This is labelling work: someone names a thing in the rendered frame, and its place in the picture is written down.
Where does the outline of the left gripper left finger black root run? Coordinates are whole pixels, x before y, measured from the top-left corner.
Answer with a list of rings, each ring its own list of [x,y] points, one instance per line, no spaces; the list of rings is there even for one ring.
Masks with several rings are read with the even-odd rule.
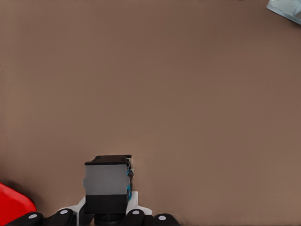
[[[59,209],[45,218],[40,212],[29,212],[7,223],[7,226],[84,226],[86,225],[86,198],[73,206]]]

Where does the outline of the left gripper right finger black root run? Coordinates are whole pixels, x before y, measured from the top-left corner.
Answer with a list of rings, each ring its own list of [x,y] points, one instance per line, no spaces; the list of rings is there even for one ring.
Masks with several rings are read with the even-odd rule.
[[[153,216],[151,209],[139,205],[138,192],[133,191],[121,226],[180,226],[180,224],[171,214],[161,213]]]

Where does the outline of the grey and black switch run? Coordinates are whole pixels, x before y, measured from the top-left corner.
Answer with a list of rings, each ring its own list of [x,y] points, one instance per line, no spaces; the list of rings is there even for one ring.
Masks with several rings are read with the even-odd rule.
[[[86,213],[96,226],[115,226],[126,216],[132,197],[132,155],[98,155],[85,162]]]

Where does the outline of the red tray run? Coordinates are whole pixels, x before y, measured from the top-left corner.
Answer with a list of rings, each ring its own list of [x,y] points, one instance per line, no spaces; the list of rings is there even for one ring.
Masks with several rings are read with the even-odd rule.
[[[0,182],[0,226],[36,210],[29,197]]]

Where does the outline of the silver frame post foot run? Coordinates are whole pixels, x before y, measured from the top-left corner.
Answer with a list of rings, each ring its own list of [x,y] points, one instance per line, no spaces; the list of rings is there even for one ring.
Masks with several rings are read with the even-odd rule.
[[[269,0],[267,9],[301,25],[301,0]]]

